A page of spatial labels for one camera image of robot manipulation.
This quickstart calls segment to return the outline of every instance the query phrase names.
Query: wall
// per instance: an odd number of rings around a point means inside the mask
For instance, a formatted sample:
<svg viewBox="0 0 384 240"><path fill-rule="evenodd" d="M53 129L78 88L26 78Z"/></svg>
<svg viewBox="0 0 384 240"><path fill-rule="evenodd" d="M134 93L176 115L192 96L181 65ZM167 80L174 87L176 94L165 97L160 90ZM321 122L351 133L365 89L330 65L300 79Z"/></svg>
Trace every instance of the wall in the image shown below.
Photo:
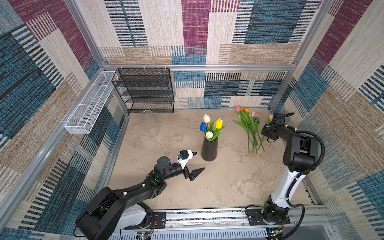
<svg viewBox="0 0 384 240"><path fill-rule="evenodd" d="M0 239L73 238L76 218L101 188L123 120L111 93L90 134L67 133Z"/></svg>
<svg viewBox="0 0 384 240"><path fill-rule="evenodd" d="M64 1L0 6L1 201L98 66Z"/></svg>
<svg viewBox="0 0 384 240"><path fill-rule="evenodd" d="M63 0L0 0L0 202L98 70ZM67 133L0 233L63 239L96 194L123 120L111 94L88 135Z"/></svg>
<svg viewBox="0 0 384 240"><path fill-rule="evenodd" d="M290 64L320 0L80 0L77 4L110 65ZM175 108L268 106L275 95L272 89L282 79L271 82L268 76L274 73L260 72L171 74L176 81Z"/></svg>
<svg viewBox="0 0 384 240"><path fill-rule="evenodd" d="M348 240L384 238L383 9L336 0L275 110L324 140L309 177Z"/></svg>

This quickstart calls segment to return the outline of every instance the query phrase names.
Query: clear plastic jar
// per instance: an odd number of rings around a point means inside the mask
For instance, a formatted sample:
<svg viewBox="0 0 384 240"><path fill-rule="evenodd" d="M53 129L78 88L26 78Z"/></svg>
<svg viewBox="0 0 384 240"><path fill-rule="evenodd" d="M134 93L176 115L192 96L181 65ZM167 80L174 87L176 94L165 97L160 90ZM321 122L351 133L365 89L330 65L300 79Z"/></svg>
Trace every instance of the clear plastic jar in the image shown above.
<svg viewBox="0 0 384 240"><path fill-rule="evenodd" d="M147 131L148 136L156 137L160 133L159 125L153 117L153 113L150 110L145 110L141 113L143 119L143 126Z"/></svg>

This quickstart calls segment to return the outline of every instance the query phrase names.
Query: blue tulip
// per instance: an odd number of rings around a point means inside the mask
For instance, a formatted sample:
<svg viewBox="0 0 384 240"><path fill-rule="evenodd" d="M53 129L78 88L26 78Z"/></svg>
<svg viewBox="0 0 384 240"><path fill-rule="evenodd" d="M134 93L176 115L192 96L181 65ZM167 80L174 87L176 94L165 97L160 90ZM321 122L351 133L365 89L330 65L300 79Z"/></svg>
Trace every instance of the blue tulip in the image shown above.
<svg viewBox="0 0 384 240"><path fill-rule="evenodd" d="M202 122L200 125L200 131L205 132L206 130L207 130L207 126L204 122Z"/></svg>

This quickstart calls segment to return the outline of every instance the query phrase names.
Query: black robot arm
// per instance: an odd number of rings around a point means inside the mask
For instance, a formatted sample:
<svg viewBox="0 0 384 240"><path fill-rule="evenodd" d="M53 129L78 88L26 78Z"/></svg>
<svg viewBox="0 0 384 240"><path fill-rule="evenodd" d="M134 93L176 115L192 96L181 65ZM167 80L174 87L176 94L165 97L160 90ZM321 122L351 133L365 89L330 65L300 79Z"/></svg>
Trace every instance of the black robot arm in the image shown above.
<svg viewBox="0 0 384 240"><path fill-rule="evenodd" d="M179 159L187 157L187 151L181 151L178 156ZM142 183L125 189L101 189L76 219L76 227L89 240L106 240L115 230L123 211L159 195L167 187L166 179L183 173L186 179L193 181L204 169L196 169L190 173L187 166L183 169L179 163L171 163L168 157L161 157Z"/></svg>

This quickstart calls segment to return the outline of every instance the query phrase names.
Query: black vase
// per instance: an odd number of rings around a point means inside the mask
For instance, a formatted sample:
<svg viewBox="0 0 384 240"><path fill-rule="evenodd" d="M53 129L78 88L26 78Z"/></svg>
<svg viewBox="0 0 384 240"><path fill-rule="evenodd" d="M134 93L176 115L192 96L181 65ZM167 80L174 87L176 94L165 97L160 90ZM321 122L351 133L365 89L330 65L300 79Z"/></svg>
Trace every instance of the black vase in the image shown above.
<svg viewBox="0 0 384 240"><path fill-rule="evenodd" d="M204 138L203 140L203 148L201 149L201 157L210 162L215 160L217 156L217 142L218 138L215 141L211 142Z"/></svg>

